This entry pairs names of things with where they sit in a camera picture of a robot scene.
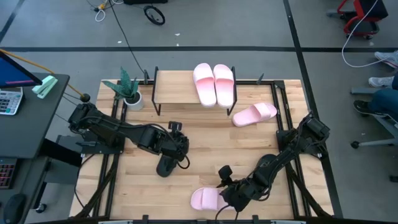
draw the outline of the white shoe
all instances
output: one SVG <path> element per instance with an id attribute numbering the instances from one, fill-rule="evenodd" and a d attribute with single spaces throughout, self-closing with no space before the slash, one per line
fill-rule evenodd
<path id="1" fill-rule="evenodd" d="M 386 78 L 369 78 L 369 85 L 374 88 L 382 88 L 382 87 L 391 87 L 392 81 L 394 77 L 386 77 Z"/>
<path id="2" fill-rule="evenodd" d="M 374 56 L 393 68 L 398 68 L 398 50 L 393 53 L 375 52 Z"/>

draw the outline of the pink slipper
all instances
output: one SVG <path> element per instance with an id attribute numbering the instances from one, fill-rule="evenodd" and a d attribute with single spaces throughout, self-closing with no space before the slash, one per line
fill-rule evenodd
<path id="1" fill-rule="evenodd" d="M 202 187 L 196 190 L 191 197 L 191 206 L 196 210 L 214 210 L 218 211 L 227 203 L 219 194 L 221 189 L 214 187 Z M 225 208 L 227 210 L 234 209 L 233 207 Z"/>
<path id="2" fill-rule="evenodd" d="M 273 118 L 277 113 L 274 105 L 270 103 L 256 103 L 249 108 L 236 113 L 232 122 L 237 127 L 258 123 Z"/>
<path id="3" fill-rule="evenodd" d="M 226 65 L 216 65 L 213 69 L 216 78 L 217 102 L 222 108 L 231 108 L 234 103 L 234 76 Z"/>
<path id="4" fill-rule="evenodd" d="M 214 106 L 217 99 L 214 91 L 214 76 L 210 65 L 201 63 L 196 66 L 193 71 L 193 81 L 197 86 L 200 103 L 204 107 Z"/>

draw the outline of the potted plant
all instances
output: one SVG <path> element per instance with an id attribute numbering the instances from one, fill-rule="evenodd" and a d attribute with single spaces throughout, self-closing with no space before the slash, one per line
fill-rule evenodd
<path id="1" fill-rule="evenodd" d="M 138 111 L 144 107 L 144 100 L 138 91 L 139 81 L 137 81 L 137 78 L 131 81 L 129 74 L 122 67 L 120 67 L 121 85 L 113 84 L 109 81 L 102 82 L 117 93 L 115 96 L 116 99 L 120 100 L 124 98 L 124 102 L 128 105 L 129 109 Z"/>

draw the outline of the sneaker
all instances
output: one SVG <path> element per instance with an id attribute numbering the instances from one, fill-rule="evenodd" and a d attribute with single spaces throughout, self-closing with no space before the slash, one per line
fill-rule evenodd
<path id="1" fill-rule="evenodd" d="M 369 104 L 369 102 L 366 102 L 363 100 L 356 100 L 356 101 L 354 101 L 354 109 L 361 114 L 370 114 L 370 115 L 375 115 L 375 116 L 379 116 L 379 117 L 387 116 L 386 114 L 383 114 L 383 113 L 371 111 L 368 108 L 368 104 Z"/>
<path id="2" fill-rule="evenodd" d="M 393 53 L 375 52 L 374 56 L 393 68 L 398 68 L 398 50 Z"/>
<path id="3" fill-rule="evenodd" d="M 382 87 L 391 87 L 392 81 L 394 77 L 386 77 L 386 78 L 369 78 L 369 85 L 374 88 L 382 88 Z"/>

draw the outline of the white cable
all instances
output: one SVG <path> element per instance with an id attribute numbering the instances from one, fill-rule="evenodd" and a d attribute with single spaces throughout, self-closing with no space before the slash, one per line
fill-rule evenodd
<path id="1" fill-rule="evenodd" d="M 101 12 L 104 14 L 104 17 L 102 17 L 102 19 L 99 20 L 99 19 L 98 19 L 98 15 L 99 15 Z M 96 22 L 101 22 L 101 21 L 103 21 L 103 20 L 105 19 L 105 17 L 106 17 L 105 11 L 102 10 L 102 9 L 100 9 L 100 10 L 97 12 L 97 15 L 95 15 L 95 21 L 96 21 Z"/>
<path id="2" fill-rule="evenodd" d="M 347 65 L 349 65 L 349 66 L 351 66 L 351 67 L 353 67 L 353 68 L 363 68 L 363 67 L 367 67 L 367 66 L 370 66 L 370 65 L 374 65 L 374 64 L 376 64 L 376 63 L 379 63 L 379 62 L 382 62 L 382 61 L 384 61 L 384 60 L 387 60 L 387 59 L 389 59 L 389 58 L 391 57 L 391 56 L 390 56 L 390 57 L 387 57 L 387 58 L 385 58 L 385 59 L 383 59 L 383 60 L 378 60 L 377 62 L 369 63 L 369 64 L 367 64 L 367 65 L 352 65 L 352 64 L 348 63 L 348 62 L 346 61 L 346 58 L 344 57 L 344 48 L 346 47 L 346 45 L 347 45 L 349 39 L 350 39 L 351 36 L 353 35 L 355 29 L 356 29 L 357 26 L 359 26 L 360 23 L 369 15 L 369 13 L 370 13 L 370 12 L 372 11 L 372 9 L 375 7 L 375 5 L 377 4 L 378 1 L 379 1 L 379 0 L 376 0 L 376 2 L 373 4 L 372 8 L 370 8 L 370 10 L 368 11 L 368 13 L 366 13 L 366 15 L 360 20 L 360 22 L 357 23 L 357 25 L 354 27 L 354 29 L 353 29 L 353 30 L 351 31 L 351 33 L 349 34 L 349 36 L 348 36 L 348 38 L 347 38 L 347 41 L 346 41 L 346 43 L 344 44 L 344 46 L 343 46 L 343 48 L 342 48 L 342 50 L 341 50 L 341 55 L 343 56 L 344 62 L 345 62 Z"/>
<path id="3" fill-rule="evenodd" d="M 118 0 L 116 0 L 116 1 L 112 0 L 112 2 L 115 3 L 115 4 L 123 4 L 124 3 L 124 1 L 118 2 Z"/>

